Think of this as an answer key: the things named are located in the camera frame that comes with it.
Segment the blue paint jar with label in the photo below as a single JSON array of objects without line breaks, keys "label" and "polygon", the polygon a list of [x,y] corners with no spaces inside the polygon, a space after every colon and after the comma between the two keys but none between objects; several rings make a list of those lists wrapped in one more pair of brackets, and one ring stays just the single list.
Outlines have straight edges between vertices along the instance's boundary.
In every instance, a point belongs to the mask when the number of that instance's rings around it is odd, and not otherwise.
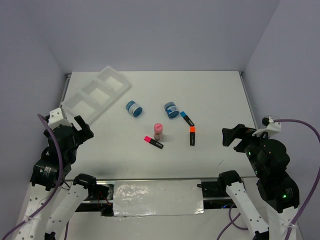
[{"label": "blue paint jar with label", "polygon": [[180,111],[178,110],[176,104],[172,101],[164,105],[164,110],[167,113],[169,119],[174,119],[180,114]]}]

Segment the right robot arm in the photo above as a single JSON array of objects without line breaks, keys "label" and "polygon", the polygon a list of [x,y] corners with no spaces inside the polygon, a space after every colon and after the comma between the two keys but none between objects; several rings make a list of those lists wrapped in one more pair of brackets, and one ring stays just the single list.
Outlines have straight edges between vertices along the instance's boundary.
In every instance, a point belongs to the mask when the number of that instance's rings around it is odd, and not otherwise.
[{"label": "right robot arm", "polygon": [[266,128],[254,129],[238,124],[234,128],[222,129],[222,145],[240,142],[233,149],[244,153],[258,178],[256,183],[264,201],[268,220],[264,221],[249,198],[243,181],[235,170],[222,172],[218,176],[217,190],[229,196],[253,240],[295,240],[297,228],[291,222],[300,205],[300,192],[295,181],[287,174],[290,162],[283,143],[271,136],[281,131],[279,122],[270,122]]}]

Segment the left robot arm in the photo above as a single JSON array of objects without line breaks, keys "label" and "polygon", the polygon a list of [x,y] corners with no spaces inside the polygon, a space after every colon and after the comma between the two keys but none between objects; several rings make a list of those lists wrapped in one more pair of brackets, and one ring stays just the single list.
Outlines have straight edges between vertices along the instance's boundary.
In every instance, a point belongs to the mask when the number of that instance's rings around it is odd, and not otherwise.
[{"label": "left robot arm", "polygon": [[79,115],[74,120],[80,129],[57,111],[38,118],[45,127],[43,133],[48,145],[33,166],[24,218],[10,230],[10,233],[16,233],[17,240],[58,240],[66,237],[70,219],[79,205],[85,199],[95,198],[98,193],[97,179],[81,173],[73,180],[64,199],[54,207],[71,165],[76,161],[78,147],[93,138],[94,133]]}]

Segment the white three-compartment plastic tray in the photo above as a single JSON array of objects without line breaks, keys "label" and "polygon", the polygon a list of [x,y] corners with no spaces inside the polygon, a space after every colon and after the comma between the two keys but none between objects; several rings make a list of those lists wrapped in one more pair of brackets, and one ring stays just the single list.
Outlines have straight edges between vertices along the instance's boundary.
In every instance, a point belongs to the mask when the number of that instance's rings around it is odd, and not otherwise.
[{"label": "white three-compartment plastic tray", "polygon": [[131,87],[124,74],[107,66],[61,105],[72,117],[81,116],[91,125]]}]

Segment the orange highlighter marker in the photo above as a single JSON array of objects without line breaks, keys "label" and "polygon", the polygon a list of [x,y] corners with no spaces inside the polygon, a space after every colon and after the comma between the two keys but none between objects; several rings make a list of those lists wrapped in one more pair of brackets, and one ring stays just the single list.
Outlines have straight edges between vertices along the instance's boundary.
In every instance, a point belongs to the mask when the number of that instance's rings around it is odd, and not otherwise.
[{"label": "orange highlighter marker", "polygon": [[195,140],[196,140],[196,128],[194,126],[191,126],[189,128],[189,144],[190,144],[190,146],[195,146]]}]

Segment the blue highlighter marker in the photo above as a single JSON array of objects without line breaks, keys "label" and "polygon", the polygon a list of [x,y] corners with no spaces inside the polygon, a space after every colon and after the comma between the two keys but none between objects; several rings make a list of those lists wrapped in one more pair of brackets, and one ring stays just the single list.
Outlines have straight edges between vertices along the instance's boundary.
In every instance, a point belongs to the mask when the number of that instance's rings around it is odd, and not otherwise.
[{"label": "blue highlighter marker", "polygon": [[193,123],[193,121],[189,118],[189,116],[184,112],[184,111],[181,111],[180,112],[180,115],[181,117],[188,123],[188,125],[190,127],[194,127],[195,124]]}]

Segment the pink highlighter marker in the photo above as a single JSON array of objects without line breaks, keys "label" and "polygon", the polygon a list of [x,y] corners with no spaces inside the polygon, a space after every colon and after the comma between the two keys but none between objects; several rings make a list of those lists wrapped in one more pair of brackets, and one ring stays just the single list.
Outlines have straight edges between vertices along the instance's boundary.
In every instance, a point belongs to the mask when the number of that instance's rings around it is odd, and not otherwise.
[{"label": "pink highlighter marker", "polygon": [[162,143],[158,142],[157,140],[155,140],[149,136],[145,136],[144,141],[159,148],[159,149],[163,149],[163,147],[164,147],[164,145]]}]

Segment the pink glitter jar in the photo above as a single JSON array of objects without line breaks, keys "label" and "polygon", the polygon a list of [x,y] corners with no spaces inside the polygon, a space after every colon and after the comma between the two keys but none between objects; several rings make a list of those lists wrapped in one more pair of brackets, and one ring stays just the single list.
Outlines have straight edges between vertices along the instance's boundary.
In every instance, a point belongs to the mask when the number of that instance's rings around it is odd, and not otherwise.
[{"label": "pink glitter jar", "polygon": [[156,141],[161,141],[163,136],[163,125],[161,123],[156,123],[153,127],[154,130],[154,139]]}]

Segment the silver foil cover plate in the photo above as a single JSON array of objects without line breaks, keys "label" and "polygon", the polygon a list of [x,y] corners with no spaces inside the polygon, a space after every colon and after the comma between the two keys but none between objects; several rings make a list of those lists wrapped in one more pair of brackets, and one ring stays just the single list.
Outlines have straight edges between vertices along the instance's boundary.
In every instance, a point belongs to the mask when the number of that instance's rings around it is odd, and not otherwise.
[{"label": "silver foil cover plate", "polygon": [[117,181],[113,214],[121,217],[188,216],[204,213],[198,179]]}]

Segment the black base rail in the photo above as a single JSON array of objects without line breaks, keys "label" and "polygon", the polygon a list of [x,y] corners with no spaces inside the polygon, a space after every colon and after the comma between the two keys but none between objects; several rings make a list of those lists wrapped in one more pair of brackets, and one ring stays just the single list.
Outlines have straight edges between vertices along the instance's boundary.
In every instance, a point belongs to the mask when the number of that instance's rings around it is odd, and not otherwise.
[{"label": "black base rail", "polygon": [[188,216],[228,209],[233,200],[216,178],[98,181],[77,212],[104,217]]}]

